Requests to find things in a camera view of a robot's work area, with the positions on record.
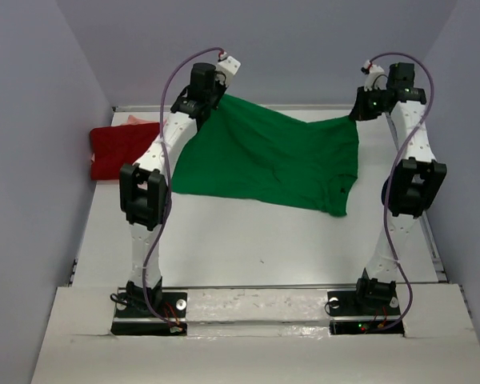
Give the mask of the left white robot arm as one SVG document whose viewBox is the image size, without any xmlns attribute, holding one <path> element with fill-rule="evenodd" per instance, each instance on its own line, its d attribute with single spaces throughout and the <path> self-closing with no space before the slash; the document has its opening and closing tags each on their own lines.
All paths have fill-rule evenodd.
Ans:
<svg viewBox="0 0 480 384">
<path fill-rule="evenodd" d="M 231 60 L 198 62 L 189 85 L 167 116 L 148 149 L 119 172 L 120 207 L 130 225 L 132 267 L 118 300 L 140 314 L 156 314 L 162 304 L 159 241 L 171 208 L 171 178 L 185 144 L 197 134 L 226 92 L 239 65 Z"/>
</svg>

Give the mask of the red folded t shirt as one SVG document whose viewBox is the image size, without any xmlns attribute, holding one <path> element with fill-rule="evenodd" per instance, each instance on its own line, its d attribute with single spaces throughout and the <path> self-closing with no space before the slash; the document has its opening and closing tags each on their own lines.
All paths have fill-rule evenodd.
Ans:
<svg viewBox="0 0 480 384">
<path fill-rule="evenodd" d="M 90 131 L 93 157 L 90 179 L 118 180 L 124 164 L 133 164 L 159 134 L 158 122 L 130 123 L 94 128 Z"/>
</svg>

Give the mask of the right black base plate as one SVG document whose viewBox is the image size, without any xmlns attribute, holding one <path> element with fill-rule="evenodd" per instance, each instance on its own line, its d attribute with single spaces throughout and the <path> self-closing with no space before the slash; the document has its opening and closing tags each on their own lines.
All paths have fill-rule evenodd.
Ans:
<svg viewBox="0 0 480 384">
<path fill-rule="evenodd" d="M 324 311 L 329 316 L 329 331 L 333 336 L 361 334 L 404 334 L 401 323 L 388 330 L 385 326 L 398 320 L 401 315 L 398 300 L 391 304 L 361 303 L 354 290 L 332 290 L 327 292 Z"/>
</svg>

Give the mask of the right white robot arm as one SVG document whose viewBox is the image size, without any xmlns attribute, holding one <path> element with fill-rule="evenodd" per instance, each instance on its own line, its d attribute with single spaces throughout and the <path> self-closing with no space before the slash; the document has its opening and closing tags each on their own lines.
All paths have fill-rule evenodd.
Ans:
<svg viewBox="0 0 480 384">
<path fill-rule="evenodd" d="M 352 294 L 354 308 L 379 314 L 397 305 L 396 278 L 403 276 L 402 252 L 414 224 L 432 205 L 447 166 L 431 149 L 426 130 L 432 94 L 414 84 L 414 64 L 398 62 L 388 70 L 367 61 L 350 119 L 375 120 L 385 115 L 397 149 L 381 192 L 383 224 L 372 258 Z"/>
</svg>

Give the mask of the green t shirt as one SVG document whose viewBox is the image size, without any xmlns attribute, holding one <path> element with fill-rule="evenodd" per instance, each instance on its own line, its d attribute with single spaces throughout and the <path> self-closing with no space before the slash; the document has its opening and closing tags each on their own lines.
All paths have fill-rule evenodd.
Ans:
<svg viewBox="0 0 480 384">
<path fill-rule="evenodd" d="M 342 218 L 358 180 L 358 148 L 347 116 L 304 122 L 226 95 L 184 146 L 172 189 Z"/>
</svg>

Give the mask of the pink folded t shirt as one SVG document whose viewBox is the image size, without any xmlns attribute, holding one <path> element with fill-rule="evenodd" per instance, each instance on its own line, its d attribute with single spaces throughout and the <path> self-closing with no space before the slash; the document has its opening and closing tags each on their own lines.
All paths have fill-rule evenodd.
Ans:
<svg viewBox="0 0 480 384">
<path fill-rule="evenodd" d="M 143 124 L 153 124 L 153 123 L 158 123 L 158 122 L 153 120 L 138 118 L 133 115 L 129 115 L 125 122 L 126 125 L 143 125 Z"/>
</svg>

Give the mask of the aluminium table rail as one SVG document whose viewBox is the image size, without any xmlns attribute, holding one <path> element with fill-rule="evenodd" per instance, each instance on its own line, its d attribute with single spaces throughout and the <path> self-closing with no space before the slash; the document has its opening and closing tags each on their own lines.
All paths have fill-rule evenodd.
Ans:
<svg viewBox="0 0 480 384">
<path fill-rule="evenodd" d="M 348 110 L 353 107 L 352 104 L 262 104 L 263 107 L 271 110 Z M 158 105 L 131 105 L 131 106 L 113 106 L 115 113 L 134 113 L 134 112 L 159 112 Z"/>
</svg>

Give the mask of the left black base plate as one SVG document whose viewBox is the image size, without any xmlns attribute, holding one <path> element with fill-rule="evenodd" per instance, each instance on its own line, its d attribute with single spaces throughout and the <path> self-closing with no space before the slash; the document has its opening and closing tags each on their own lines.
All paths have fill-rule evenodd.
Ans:
<svg viewBox="0 0 480 384">
<path fill-rule="evenodd" d="M 129 298 L 124 290 L 110 295 L 115 304 L 110 332 L 116 336 L 184 336 L 187 332 L 188 295 L 165 291 L 154 315 L 144 302 Z"/>
</svg>

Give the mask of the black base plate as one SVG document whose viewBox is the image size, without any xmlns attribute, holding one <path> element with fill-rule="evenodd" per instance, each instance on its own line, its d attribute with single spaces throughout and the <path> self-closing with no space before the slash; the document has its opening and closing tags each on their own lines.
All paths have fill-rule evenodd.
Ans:
<svg viewBox="0 0 480 384">
<path fill-rule="evenodd" d="M 361 334 L 404 334 L 401 323 L 388 330 L 385 326 L 398 320 L 401 315 L 398 300 L 391 304 L 361 303 L 354 290 L 332 290 L 327 292 L 324 311 L 329 316 L 329 331 L 333 336 Z"/>
<path fill-rule="evenodd" d="M 124 290 L 110 295 L 115 304 L 110 332 L 116 336 L 184 336 L 187 332 L 188 295 L 165 291 L 154 315 L 144 302 L 129 298 Z"/>
</svg>

